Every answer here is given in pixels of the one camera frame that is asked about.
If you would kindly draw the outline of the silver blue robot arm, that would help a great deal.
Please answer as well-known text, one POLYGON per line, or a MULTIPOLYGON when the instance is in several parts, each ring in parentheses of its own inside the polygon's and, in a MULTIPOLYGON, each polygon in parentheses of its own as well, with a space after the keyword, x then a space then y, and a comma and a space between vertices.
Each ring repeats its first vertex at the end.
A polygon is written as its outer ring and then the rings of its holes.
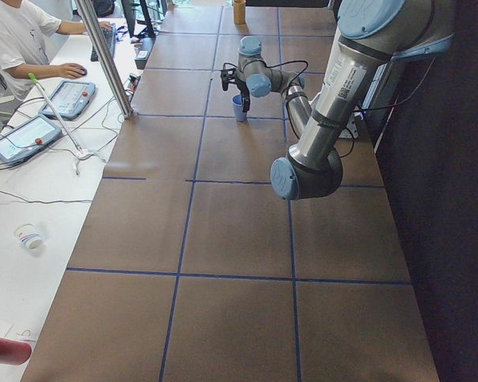
POLYGON ((434 57, 453 39, 454 1, 344 1, 321 91, 314 102, 300 76, 269 68, 261 41, 241 39, 237 68, 222 73, 222 85, 236 81, 244 108, 250 97, 282 95, 299 135, 270 170, 271 185, 285 200, 325 197, 340 186, 343 166, 334 148, 379 66, 389 61, 434 57))

